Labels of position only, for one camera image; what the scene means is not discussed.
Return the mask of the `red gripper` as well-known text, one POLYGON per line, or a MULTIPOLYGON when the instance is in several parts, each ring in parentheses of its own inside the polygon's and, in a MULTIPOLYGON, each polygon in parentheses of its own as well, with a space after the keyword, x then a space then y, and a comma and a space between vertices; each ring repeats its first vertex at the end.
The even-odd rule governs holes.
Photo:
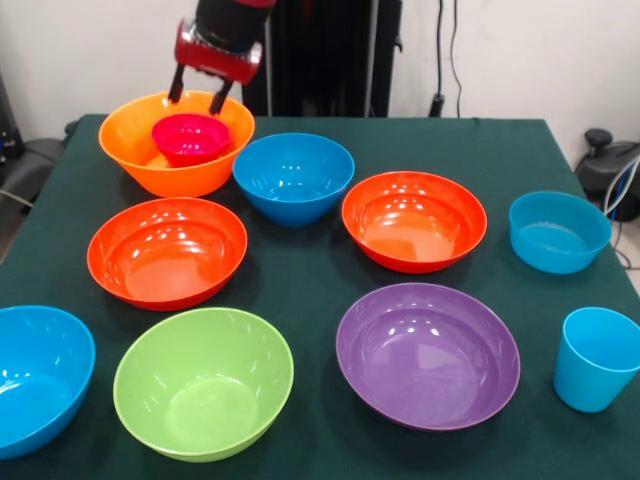
POLYGON ((218 115, 233 86, 233 82, 249 84, 256 76, 262 61, 262 44, 255 42, 245 53, 231 53, 206 42, 197 33, 195 21, 183 19, 177 29, 174 47, 176 70, 168 91, 172 104, 180 101, 186 68, 223 79, 209 106, 210 115, 218 115))

